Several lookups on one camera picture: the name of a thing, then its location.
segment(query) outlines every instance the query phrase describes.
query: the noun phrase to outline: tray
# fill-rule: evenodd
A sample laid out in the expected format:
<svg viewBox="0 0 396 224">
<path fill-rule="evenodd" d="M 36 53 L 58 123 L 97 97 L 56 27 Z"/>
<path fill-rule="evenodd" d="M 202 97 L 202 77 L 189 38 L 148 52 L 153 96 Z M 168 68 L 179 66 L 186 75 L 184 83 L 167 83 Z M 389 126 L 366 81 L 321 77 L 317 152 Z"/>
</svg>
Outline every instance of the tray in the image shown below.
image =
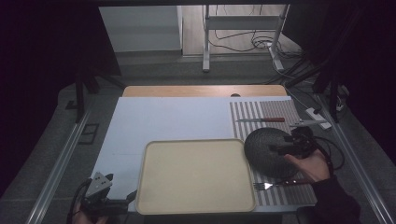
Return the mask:
<svg viewBox="0 0 396 224">
<path fill-rule="evenodd" d="M 239 139 L 146 146 L 136 210 L 142 215 L 249 212 L 256 206 Z"/>
</svg>

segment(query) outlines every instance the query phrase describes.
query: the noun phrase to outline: desk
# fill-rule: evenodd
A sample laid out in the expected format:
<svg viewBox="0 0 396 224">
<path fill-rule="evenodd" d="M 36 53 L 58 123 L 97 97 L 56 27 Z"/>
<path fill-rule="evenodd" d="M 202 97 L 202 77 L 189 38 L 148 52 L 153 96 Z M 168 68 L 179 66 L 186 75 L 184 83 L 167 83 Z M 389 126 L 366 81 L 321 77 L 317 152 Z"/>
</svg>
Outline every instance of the desk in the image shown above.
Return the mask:
<svg viewBox="0 0 396 224">
<path fill-rule="evenodd" d="M 242 97 L 230 97 L 234 93 Z M 278 85 L 136 86 L 126 88 L 122 96 L 92 171 L 114 174 L 110 199 L 122 199 L 137 188 L 144 148 L 151 141 L 245 140 L 250 132 L 261 127 L 289 133 L 288 124 L 299 120 L 293 101 Z M 234 122 L 241 116 L 283 117 L 286 122 Z M 275 182 L 254 170 L 252 176 L 254 182 Z M 311 187 L 303 185 L 259 191 L 256 202 L 253 212 L 282 214 L 312 205 L 316 198 Z M 135 212 L 134 203 L 129 211 Z"/>
</svg>

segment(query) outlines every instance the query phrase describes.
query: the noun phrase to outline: fork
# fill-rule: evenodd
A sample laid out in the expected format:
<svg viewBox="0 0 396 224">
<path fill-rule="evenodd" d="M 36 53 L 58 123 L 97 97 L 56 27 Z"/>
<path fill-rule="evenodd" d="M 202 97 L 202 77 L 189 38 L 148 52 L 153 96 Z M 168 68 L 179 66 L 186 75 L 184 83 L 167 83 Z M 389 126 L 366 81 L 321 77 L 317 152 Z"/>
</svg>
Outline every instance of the fork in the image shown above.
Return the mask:
<svg viewBox="0 0 396 224">
<path fill-rule="evenodd" d="M 255 190 L 260 191 L 260 190 L 266 190 L 270 189 L 272 187 L 279 187 L 279 186 L 294 186 L 294 185 L 303 185 L 303 184 L 309 184 L 309 181 L 306 179 L 293 179 L 293 180 L 284 180 L 284 181 L 279 181 L 274 184 L 271 183 L 253 183 L 253 187 Z"/>
</svg>

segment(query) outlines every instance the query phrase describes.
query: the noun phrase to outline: black sleeve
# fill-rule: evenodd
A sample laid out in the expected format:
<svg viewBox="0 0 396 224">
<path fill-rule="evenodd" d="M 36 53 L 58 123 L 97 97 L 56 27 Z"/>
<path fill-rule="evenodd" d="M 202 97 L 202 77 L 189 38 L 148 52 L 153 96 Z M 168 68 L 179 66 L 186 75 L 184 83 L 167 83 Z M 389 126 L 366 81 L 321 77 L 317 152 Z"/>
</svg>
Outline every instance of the black sleeve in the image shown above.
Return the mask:
<svg viewBox="0 0 396 224">
<path fill-rule="evenodd" d="M 312 184 L 318 202 L 316 213 L 328 223 L 361 223 L 361 207 L 356 200 L 347 195 L 338 183 L 336 176 Z"/>
</svg>

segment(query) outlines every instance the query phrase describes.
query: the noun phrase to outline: striped placemat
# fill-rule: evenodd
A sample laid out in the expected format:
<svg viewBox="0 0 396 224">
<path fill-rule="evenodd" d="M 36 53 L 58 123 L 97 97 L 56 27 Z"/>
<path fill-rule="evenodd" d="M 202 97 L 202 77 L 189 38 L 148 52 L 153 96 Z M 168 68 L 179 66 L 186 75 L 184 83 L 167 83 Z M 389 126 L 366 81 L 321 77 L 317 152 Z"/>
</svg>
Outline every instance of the striped placemat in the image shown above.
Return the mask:
<svg viewBox="0 0 396 224">
<path fill-rule="evenodd" d="M 290 133 L 290 123 L 298 121 L 297 110 L 292 100 L 269 102 L 230 102 L 230 111 L 233 120 L 233 134 L 243 141 L 256 129 L 271 127 Z M 256 118 L 285 118 L 284 123 L 277 122 L 234 122 L 237 119 Z M 251 169 L 254 182 L 275 183 L 276 179 L 259 174 Z M 303 178 L 298 173 L 294 178 Z M 258 206 L 267 205 L 298 205 L 314 204 L 317 201 L 310 185 L 276 187 L 268 190 L 256 191 Z"/>
</svg>

